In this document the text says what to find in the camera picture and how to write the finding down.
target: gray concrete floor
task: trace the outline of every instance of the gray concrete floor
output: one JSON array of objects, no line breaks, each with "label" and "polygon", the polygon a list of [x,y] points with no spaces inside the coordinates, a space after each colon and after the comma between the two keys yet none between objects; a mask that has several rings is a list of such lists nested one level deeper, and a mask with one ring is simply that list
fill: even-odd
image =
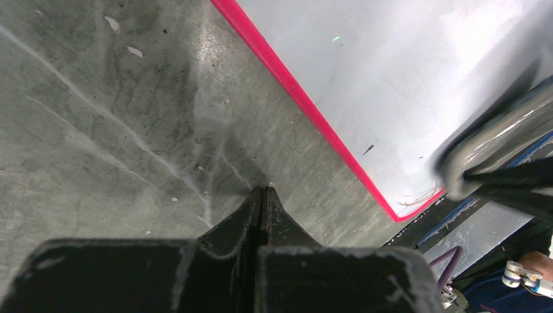
[{"label": "gray concrete floor", "polygon": [[4,0],[0,51],[0,292],[44,240],[196,237],[255,185],[325,245],[403,227],[207,0]]}]

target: purple tube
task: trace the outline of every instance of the purple tube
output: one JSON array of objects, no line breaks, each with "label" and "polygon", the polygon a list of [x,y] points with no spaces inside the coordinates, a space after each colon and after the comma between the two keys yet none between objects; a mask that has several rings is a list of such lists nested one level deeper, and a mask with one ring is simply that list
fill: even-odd
[{"label": "purple tube", "polygon": [[446,253],[442,254],[441,256],[438,256],[434,261],[429,263],[429,266],[433,267],[443,262],[446,258],[449,258],[451,254],[453,254],[451,261],[449,261],[449,264],[447,264],[447,266],[443,270],[443,273],[441,274],[440,279],[438,279],[439,290],[442,290],[443,287],[445,287],[445,285],[447,284],[447,281],[451,278],[451,274],[453,274],[453,269],[455,269],[455,266],[457,266],[457,263],[459,263],[461,254],[463,254],[463,248],[461,246],[454,246],[453,248],[449,249]]}]

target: black plastic part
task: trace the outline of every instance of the black plastic part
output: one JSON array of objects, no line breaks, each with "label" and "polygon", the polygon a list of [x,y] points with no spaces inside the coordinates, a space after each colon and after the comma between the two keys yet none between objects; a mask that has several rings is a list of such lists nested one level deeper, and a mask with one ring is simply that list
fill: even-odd
[{"label": "black plastic part", "polygon": [[273,188],[188,240],[60,239],[25,261],[0,312],[441,312],[411,250],[320,246]]},{"label": "black plastic part", "polygon": [[496,188],[543,188],[553,186],[553,158],[543,158],[523,163],[512,168],[504,168],[491,173],[471,174],[465,172],[464,179]]}]

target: blue strip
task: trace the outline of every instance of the blue strip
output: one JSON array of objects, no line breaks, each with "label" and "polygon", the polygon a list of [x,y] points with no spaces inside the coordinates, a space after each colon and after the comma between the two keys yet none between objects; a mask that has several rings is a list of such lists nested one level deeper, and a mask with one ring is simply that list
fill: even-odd
[{"label": "blue strip", "polygon": [[[535,142],[535,144],[533,144],[530,148],[528,148],[528,150],[526,150],[526,152],[522,153],[521,155],[519,155],[516,159],[514,159],[507,167],[509,168],[512,168],[513,166],[517,166],[519,165],[520,163],[522,163],[523,161],[525,161],[528,157],[530,157],[530,155],[532,153],[534,153],[536,150],[538,150],[539,148],[541,148],[549,139],[553,138],[553,131],[552,132],[549,132],[549,134],[547,134],[544,138],[541,138],[540,140],[538,140],[537,142]],[[432,230],[430,230],[421,240],[419,240],[419,242],[417,243],[417,246],[418,245],[421,245],[422,243],[424,243],[428,238],[430,238],[430,236],[437,230],[441,229],[443,227],[443,225],[445,223],[447,223],[450,219],[452,219],[457,213],[459,213],[461,210],[463,210],[467,205],[469,205],[469,203],[471,203],[471,201],[474,200],[474,199],[467,199],[465,201],[463,201],[463,203],[461,203],[455,210],[453,210],[453,212],[449,213],[443,220],[441,220],[441,222],[435,227],[433,228]]]},{"label": "blue strip", "polygon": [[537,292],[537,290],[538,290],[538,288],[539,288],[539,283],[540,283],[540,281],[541,281],[541,280],[539,280],[539,279],[536,280],[536,286],[530,288],[530,290],[531,290],[532,292]]},{"label": "blue strip", "polygon": [[511,277],[505,276],[505,274],[503,274],[503,276],[501,276],[501,278],[506,279],[510,282],[520,282],[521,281],[521,279],[511,278]]}]

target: pink border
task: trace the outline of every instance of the pink border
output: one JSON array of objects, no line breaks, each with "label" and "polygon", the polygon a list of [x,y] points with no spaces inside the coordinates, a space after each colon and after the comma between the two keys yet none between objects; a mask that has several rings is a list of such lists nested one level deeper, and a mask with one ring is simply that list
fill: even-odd
[{"label": "pink border", "polygon": [[332,129],[330,124],[323,117],[319,109],[315,107],[315,104],[305,91],[300,87],[290,71],[286,68],[284,63],[278,58],[277,54],[273,51],[270,45],[265,41],[264,37],[257,30],[255,25],[250,21],[246,13],[236,3],[235,0],[211,0],[215,7],[221,12],[221,14],[228,20],[230,25],[236,30],[238,35],[250,46],[253,52],[261,60],[261,62],[269,69],[271,74],[280,82],[283,88],[290,94],[296,104],[302,109],[315,127],[321,132],[321,134],[330,143],[332,148],[344,159],[346,164],[366,186],[368,191],[373,195],[374,199],[384,208],[384,211],[394,220],[394,222],[403,222],[417,215],[420,211],[434,203],[442,194],[443,189],[437,194],[431,197],[427,202],[422,204],[414,212],[407,216],[399,217],[392,210],[388,202],[384,199],[380,191],[376,188],[374,183],[370,180],[364,169],[357,163],[356,159],[351,155],[350,151],[342,140],[338,137],[336,132]]}]

